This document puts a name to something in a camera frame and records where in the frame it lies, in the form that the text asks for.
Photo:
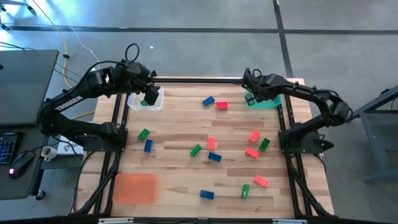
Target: blue lego brick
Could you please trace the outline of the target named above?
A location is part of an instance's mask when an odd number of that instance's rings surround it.
[[[144,152],[146,152],[146,153],[150,153],[151,151],[152,151],[152,145],[153,145],[153,141],[152,140],[147,140],[146,142],[145,142],[145,148],[144,148]]]
[[[209,159],[211,159],[212,161],[220,162],[221,156],[211,152],[209,153]]]
[[[207,190],[200,190],[200,197],[207,199],[214,199],[214,192],[209,192]]]
[[[203,100],[203,105],[205,106],[208,106],[212,103],[214,103],[214,98],[212,96],[209,96],[207,99]]]

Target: orange plastic tray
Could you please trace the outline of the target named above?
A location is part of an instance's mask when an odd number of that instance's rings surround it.
[[[154,174],[118,174],[113,203],[153,203],[156,193],[157,178]]]

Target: teal container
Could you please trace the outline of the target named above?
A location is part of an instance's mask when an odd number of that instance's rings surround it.
[[[247,95],[253,96],[253,94],[250,93],[250,92],[248,92],[248,91],[245,93],[245,96],[247,96]],[[271,108],[276,108],[276,107],[279,106],[281,103],[282,103],[282,95],[279,94],[279,95],[277,95],[277,97],[275,98],[275,100],[264,100],[264,101],[262,101],[262,102],[260,102],[260,103],[258,103],[256,100],[254,100],[254,104],[253,104],[253,105],[249,106],[249,105],[246,103],[246,106],[247,106],[249,109],[271,109]]]

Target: gray floor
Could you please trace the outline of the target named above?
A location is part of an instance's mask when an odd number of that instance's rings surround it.
[[[38,1],[56,24],[105,27],[215,27],[277,28],[272,0],[111,0]],[[7,7],[3,22],[49,25],[35,5],[37,16],[19,7]],[[286,29],[398,29],[397,1],[279,0]],[[98,9],[112,9],[114,14]],[[74,33],[64,32],[71,55],[69,69],[82,73],[96,62]],[[100,60],[119,60],[127,44],[141,46],[140,62],[159,75],[240,77],[246,67],[285,76],[278,34],[187,34],[79,32],[81,41]],[[56,32],[0,31],[4,42],[35,49],[59,49]],[[336,90],[356,109],[398,83],[397,35],[287,35],[294,77],[307,85]],[[54,73],[48,96],[67,88]],[[93,111],[96,100],[86,100],[65,112],[68,117]],[[313,114],[318,114],[312,107]],[[325,153],[327,177],[335,212],[340,217],[396,223],[398,180],[371,184],[363,175],[375,170],[359,120],[322,129],[335,147]],[[67,214],[77,170],[47,170],[42,190],[49,196],[36,202],[0,202],[0,219]]]

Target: wooden table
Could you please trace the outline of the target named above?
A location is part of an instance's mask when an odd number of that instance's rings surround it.
[[[303,84],[302,79],[289,81]],[[150,205],[114,204],[112,216],[294,217],[286,163],[277,138],[280,126],[276,109],[247,109],[245,90],[239,85],[175,83],[161,86],[165,89],[162,111],[129,110],[129,137],[119,166],[119,173],[155,174],[159,182],[158,198]],[[228,101],[228,110],[219,111],[215,105],[203,107],[202,101],[208,96],[214,96],[216,101]],[[115,98],[102,96],[98,99],[94,122],[111,121]],[[296,122],[311,119],[307,101],[294,97],[291,100]],[[151,131],[148,139],[154,141],[151,154],[144,153],[145,143],[137,140],[144,128]],[[255,129],[261,135],[253,144],[248,139]],[[215,152],[222,155],[220,163],[207,159],[208,136],[216,139]],[[246,147],[258,150],[264,138],[271,140],[266,152],[260,152],[257,160],[245,155]],[[196,144],[202,149],[195,157],[190,157]],[[103,157],[102,152],[93,154],[83,169],[78,186],[78,208],[98,185]],[[324,208],[333,213],[322,163],[311,154],[303,154],[303,164],[309,189]],[[254,184],[255,175],[268,179],[269,187],[264,189]],[[241,198],[243,184],[251,186],[246,200]],[[215,199],[200,198],[201,189],[214,192]],[[107,192],[108,189],[103,195],[102,209]],[[304,211],[300,190],[298,195]]]

